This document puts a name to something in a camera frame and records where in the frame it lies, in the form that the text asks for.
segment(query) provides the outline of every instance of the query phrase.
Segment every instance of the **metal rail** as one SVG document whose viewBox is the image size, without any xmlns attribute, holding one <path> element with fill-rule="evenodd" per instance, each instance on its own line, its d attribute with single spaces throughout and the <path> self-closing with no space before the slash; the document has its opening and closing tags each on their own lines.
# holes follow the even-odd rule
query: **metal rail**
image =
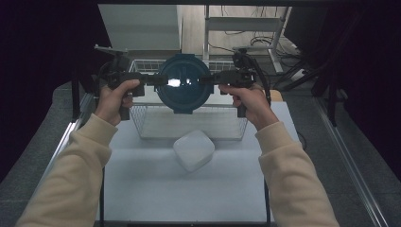
<svg viewBox="0 0 401 227">
<path fill-rule="evenodd" d="M 372 222 L 377 227 L 388 227 L 389 224 L 384 218 L 380 206 L 378 205 L 373 193 L 369 189 L 369 186 L 363 179 L 363 176 L 360 173 L 359 169 L 357 168 L 357 164 L 355 163 L 350 150 L 342 139 L 338 128 L 333 127 L 330 120 L 328 119 L 327 114 L 325 113 L 325 106 L 322 99 L 315 97 L 314 100 L 316 106 L 319 109 L 319 113 L 323 120 L 323 123 L 327 127 L 330 137 L 336 145 L 337 151 L 339 152 L 339 155 L 344 162 L 345 168 L 347 169 L 348 174 L 350 175 L 350 178 L 354 183 L 354 186 L 356 187 L 357 192 L 363 204 L 365 205 L 369 216 L 372 219 Z"/>
<path fill-rule="evenodd" d="M 78 116 L 78 119 L 74 122 L 70 122 L 70 124 L 68 124 L 67 129 L 64 132 L 64 135 L 62 136 L 59 144 L 56 147 L 56 150 L 53 153 L 52 158 L 50 159 L 49 164 L 47 165 L 46 170 L 44 171 L 44 174 L 42 176 L 42 178 L 39 180 L 38 185 L 35 188 L 35 192 L 33 193 L 33 195 L 36 194 L 36 191 L 38 190 L 38 188 L 41 186 L 41 184 L 44 181 L 44 178 L 48 175 L 48 173 L 50 172 L 50 170 L 53 167 L 53 163 L 55 161 L 55 159 L 57 158 L 57 156 L 60 154 L 61 151 L 63 151 L 69 142 L 69 136 L 70 133 L 72 131 L 76 131 L 79 129 L 80 125 L 82 124 L 82 120 L 85 119 L 85 117 L 87 116 L 87 114 L 89 114 L 88 110 L 88 106 L 89 103 L 91 102 L 91 100 L 93 99 L 93 95 L 91 94 L 85 94 L 79 104 L 80 106 L 80 114 Z"/>
</svg>

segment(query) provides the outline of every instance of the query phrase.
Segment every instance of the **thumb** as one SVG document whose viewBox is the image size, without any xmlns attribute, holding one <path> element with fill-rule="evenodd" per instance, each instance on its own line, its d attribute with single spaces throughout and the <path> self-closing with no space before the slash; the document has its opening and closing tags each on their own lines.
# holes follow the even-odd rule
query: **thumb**
<svg viewBox="0 0 401 227">
<path fill-rule="evenodd" d="M 137 87 L 140 84 L 139 79 L 131 79 L 131 80 L 126 80 L 120 84 L 116 89 L 114 89 L 114 93 L 117 94 L 118 96 L 121 96 L 121 98 L 124 96 L 124 94 L 127 93 L 128 90 L 133 89 Z"/>
</svg>

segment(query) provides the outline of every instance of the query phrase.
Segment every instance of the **black curtain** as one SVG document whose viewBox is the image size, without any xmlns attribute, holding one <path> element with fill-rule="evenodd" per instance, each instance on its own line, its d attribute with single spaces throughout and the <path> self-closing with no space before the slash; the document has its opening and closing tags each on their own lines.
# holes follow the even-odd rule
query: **black curtain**
<svg viewBox="0 0 401 227">
<path fill-rule="evenodd" d="M 2 1 L 0 3 L 0 181 L 44 120 L 53 91 L 95 74 L 110 46 L 95 3 Z"/>
<path fill-rule="evenodd" d="M 401 179 L 401 13 L 374 1 L 341 56 L 345 108 Z"/>
</svg>

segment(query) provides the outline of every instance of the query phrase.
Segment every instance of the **white foam block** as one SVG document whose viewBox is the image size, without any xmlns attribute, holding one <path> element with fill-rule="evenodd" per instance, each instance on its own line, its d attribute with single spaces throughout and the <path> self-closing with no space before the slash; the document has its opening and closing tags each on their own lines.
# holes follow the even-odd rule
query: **white foam block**
<svg viewBox="0 0 401 227">
<path fill-rule="evenodd" d="M 208 163 L 215 151 L 213 142 L 199 130 L 191 131 L 174 143 L 179 163 L 189 172 Z"/>
</svg>

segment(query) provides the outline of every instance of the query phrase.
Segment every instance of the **metal frame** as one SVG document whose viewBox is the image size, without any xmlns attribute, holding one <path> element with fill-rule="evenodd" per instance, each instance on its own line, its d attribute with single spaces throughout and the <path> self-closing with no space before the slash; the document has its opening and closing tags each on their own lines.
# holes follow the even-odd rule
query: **metal frame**
<svg viewBox="0 0 401 227">
<path fill-rule="evenodd" d="M 235 18 L 235 17 L 210 17 L 209 6 L 205 6 L 205 26 L 203 55 L 204 61 L 209 60 L 209 31 L 266 31 L 274 32 L 271 44 L 265 46 L 238 46 L 233 50 L 245 48 L 250 51 L 266 49 L 269 51 L 271 61 L 277 74 L 283 74 L 283 67 L 276 55 L 276 48 L 286 22 L 288 7 L 285 8 L 279 18 Z"/>
<path fill-rule="evenodd" d="M 360 0 L 97 0 L 98 4 L 217 5 L 274 7 L 333 7 L 358 4 Z"/>
</svg>

